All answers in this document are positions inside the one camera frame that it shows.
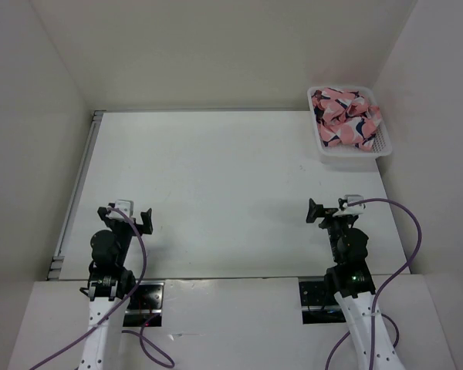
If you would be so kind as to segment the pink shark print shorts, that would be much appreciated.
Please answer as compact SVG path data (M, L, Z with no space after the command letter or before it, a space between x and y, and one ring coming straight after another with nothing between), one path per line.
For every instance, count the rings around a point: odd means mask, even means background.
M380 108L358 89L324 87L310 96L319 138L325 147L353 146L370 152L382 122Z

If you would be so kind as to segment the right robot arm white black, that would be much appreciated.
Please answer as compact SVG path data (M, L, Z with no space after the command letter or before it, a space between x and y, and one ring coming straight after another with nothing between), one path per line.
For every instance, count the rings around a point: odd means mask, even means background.
M323 294L328 301L340 306L359 369L403 369L384 324L384 315L374 301L376 287L366 263L369 237L354 227L363 207L348 205L350 200L362 199L345 197L339 200L337 208L309 200L306 222L321 220L319 228L328 233L335 263L326 270Z

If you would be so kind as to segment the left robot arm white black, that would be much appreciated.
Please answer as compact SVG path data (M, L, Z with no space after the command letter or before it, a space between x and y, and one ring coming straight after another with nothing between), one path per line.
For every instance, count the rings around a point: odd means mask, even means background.
M143 267L147 266L142 236L153 233L152 210L140 214L140 223L133 217L132 201L109 203L97 213L106 228L90 240L92 262L86 287L89 326L79 368L115 369L125 311L136 304L142 280L134 277L124 263L131 241L136 238L143 252Z

